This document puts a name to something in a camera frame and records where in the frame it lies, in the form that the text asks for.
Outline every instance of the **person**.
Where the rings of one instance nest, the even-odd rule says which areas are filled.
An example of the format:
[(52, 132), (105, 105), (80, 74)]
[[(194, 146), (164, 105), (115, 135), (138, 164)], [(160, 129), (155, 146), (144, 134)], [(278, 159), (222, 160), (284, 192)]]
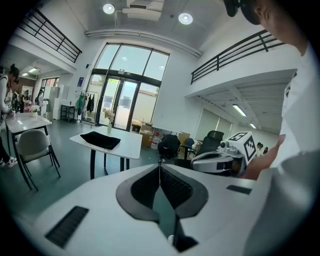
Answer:
[(17, 90), (14, 89), (13, 90), (13, 94), (12, 94), (12, 103), (11, 103), (11, 106), (12, 106), (12, 109), (15, 110), (16, 112), (18, 111), (18, 93), (17, 93)]
[[(284, 160), (297, 156), (301, 151), (319, 149), (319, 144), (315, 143), (318, 141), (315, 137), (319, 139), (314, 127), (316, 125), (308, 125), (308, 132), (303, 132), (299, 130), (301, 127), (299, 123), (303, 123), (300, 116), (304, 122), (309, 120), (314, 123), (314, 120), (319, 119), (317, 114), (319, 109), (315, 106), (319, 103), (314, 99), (314, 95), (319, 93), (320, 78), (318, 62), (315, 60), (311, 44), (286, 11), (275, 0), (253, 0), (251, 4), (252, 14), (256, 15), (259, 23), (278, 40), (294, 46), (301, 55), (297, 71), (284, 90), (278, 142), (266, 154), (254, 158), (243, 176), (245, 179), (256, 180), (262, 170), (278, 167)], [(297, 110), (301, 112), (301, 109), (306, 108), (309, 115), (297, 114)]]
[(44, 105), (44, 101), (47, 101), (48, 99), (44, 99), (44, 93), (42, 90), (39, 91), (38, 97), (37, 97), (37, 104), (39, 106), (39, 112), (38, 115), (41, 116), (41, 109)]
[(28, 93), (29, 93), (29, 91), (26, 90), (26, 91), (24, 92), (24, 94), (22, 94), (22, 96), (21, 96), (20, 113), (23, 113), (23, 112), (24, 112), (25, 103), (27, 103), (27, 100), (28, 100)]
[(13, 93), (12, 93), (11, 87), (9, 86), (8, 89), (9, 89), (9, 91), (8, 91), (8, 93), (7, 93), (7, 95), (6, 95), (5, 100), (4, 100), (4, 103), (5, 103), (7, 106), (11, 104), (12, 98), (13, 98)]
[(263, 154), (264, 154), (264, 155), (265, 155), (266, 153), (268, 153), (268, 147), (267, 147), (267, 146), (264, 148), (264, 151), (263, 151)]
[(258, 144), (256, 145), (256, 147), (257, 147), (257, 151), (256, 151), (255, 156), (256, 156), (256, 157), (261, 157), (261, 156), (263, 155), (262, 148), (264, 147), (264, 145), (261, 144), (260, 142), (258, 142)]
[[(15, 67), (15, 64), (12, 64), (8, 75), (3, 75), (0, 78), (0, 110), (2, 113), (7, 114), (7, 116), (12, 117), (12, 110), (5, 104), (7, 88), (11, 87), (11, 84), (14, 82), (19, 83), (19, 69)], [(0, 167), (7, 165), (9, 168), (17, 164), (17, 159), (10, 157), (3, 146), (2, 139), (0, 137)]]

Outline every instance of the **black office chair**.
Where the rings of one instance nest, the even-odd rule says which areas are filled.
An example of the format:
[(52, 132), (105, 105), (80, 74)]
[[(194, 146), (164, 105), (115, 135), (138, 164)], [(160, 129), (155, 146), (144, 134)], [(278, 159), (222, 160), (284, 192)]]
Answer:
[[(220, 142), (222, 141), (224, 133), (217, 130), (209, 131), (207, 136), (203, 139), (202, 145), (195, 156), (199, 156), (203, 153), (216, 151), (220, 146)], [(185, 159), (175, 159), (174, 165), (191, 169), (191, 160)]]

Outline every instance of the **chair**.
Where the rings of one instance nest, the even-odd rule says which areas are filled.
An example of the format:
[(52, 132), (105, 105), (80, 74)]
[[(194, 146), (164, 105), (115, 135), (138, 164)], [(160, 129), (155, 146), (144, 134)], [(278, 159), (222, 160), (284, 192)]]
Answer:
[(188, 138), (186, 145), (181, 145), (181, 147), (184, 148), (184, 160), (187, 160), (188, 152), (189, 156), (191, 152), (195, 152), (195, 150), (192, 148), (193, 144), (195, 144), (195, 141), (192, 138)]
[(54, 165), (59, 178), (61, 177), (52, 155), (50, 136), (46, 135), (42, 130), (32, 129), (23, 132), (19, 140), (15, 142), (15, 146), (21, 159), (21, 163), (26, 170), (26, 174), (37, 191), (39, 190), (31, 179), (32, 175), (27, 167), (27, 163), (49, 155), (51, 165)]
[[(220, 146), (220, 142), (222, 141), (223, 136), (224, 136), (224, 133), (221, 131), (216, 131), (216, 130), (209, 131), (207, 136), (203, 139), (202, 145), (195, 156), (197, 157), (203, 153), (216, 151)], [(174, 165), (191, 169), (191, 160), (176, 159), (174, 160)]]

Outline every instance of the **door frame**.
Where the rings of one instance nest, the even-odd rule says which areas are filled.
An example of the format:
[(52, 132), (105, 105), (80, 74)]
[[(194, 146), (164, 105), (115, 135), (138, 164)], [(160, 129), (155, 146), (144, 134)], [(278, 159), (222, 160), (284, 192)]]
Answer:
[[(130, 131), (130, 127), (131, 127), (131, 123), (132, 123), (132, 117), (133, 117), (135, 106), (136, 106), (136, 101), (137, 101), (139, 89), (140, 89), (140, 85), (141, 85), (141, 81), (130, 79), (130, 78), (125, 78), (125, 77), (121, 77), (121, 76), (115, 76), (115, 75), (107, 75), (105, 77), (105, 81), (103, 83), (103, 87), (102, 87), (102, 90), (101, 90), (101, 97), (100, 97), (99, 105), (98, 105), (98, 109), (99, 109), (98, 115), (97, 115), (97, 125), (98, 126), (107, 126), (105, 124), (100, 123), (100, 113), (101, 113), (101, 110), (102, 110), (102, 103), (103, 103), (103, 100), (104, 100), (104, 97), (105, 97), (105, 92), (106, 92), (106, 89), (107, 89), (107, 85), (108, 85), (108, 80), (109, 79), (119, 80), (118, 86), (116, 88), (114, 101), (112, 103), (112, 108), (111, 108), (113, 110), (113, 112), (114, 112), (114, 119), (113, 119), (113, 122), (111, 123), (112, 128), (129, 132)], [(117, 110), (118, 110), (118, 107), (119, 107), (120, 96), (121, 96), (121, 93), (122, 93), (122, 90), (123, 90), (123, 87), (124, 87), (124, 84), (125, 84), (126, 81), (135, 83), (136, 87), (135, 87), (135, 91), (133, 93), (133, 98), (132, 98), (131, 107), (130, 107), (130, 111), (129, 111), (129, 116), (128, 116), (128, 120), (127, 120), (127, 124), (126, 124), (126, 129), (121, 129), (121, 128), (115, 127), (115, 121), (116, 121), (116, 116), (117, 116)]]

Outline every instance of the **hanging clothes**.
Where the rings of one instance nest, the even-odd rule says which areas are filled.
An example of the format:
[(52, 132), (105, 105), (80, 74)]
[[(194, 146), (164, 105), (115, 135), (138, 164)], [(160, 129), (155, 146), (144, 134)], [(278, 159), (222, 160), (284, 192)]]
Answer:
[(83, 110), (83, 101), (84, 101), (85, 96), (84, 95), (80, 95), (79, 99), (76, 101), (75, 103), (75, 109), (77, 110), (78, 116), (81, 115), (81, 112)]
[(95, 95), (93, 95), (91, 102), (90, 102), (90, 113), (92, 111), (94, 111), (94, 109), (95, 109)]
[(91, 99), (91, 94), (90, 94), (89, 99), (88, 99), (88, 103), (87, 103), (87, 105), (86, 105), (86, 111), (89, 111), (89, 110), (90, 110), (91, 101), (92, 101), (92, 99)]

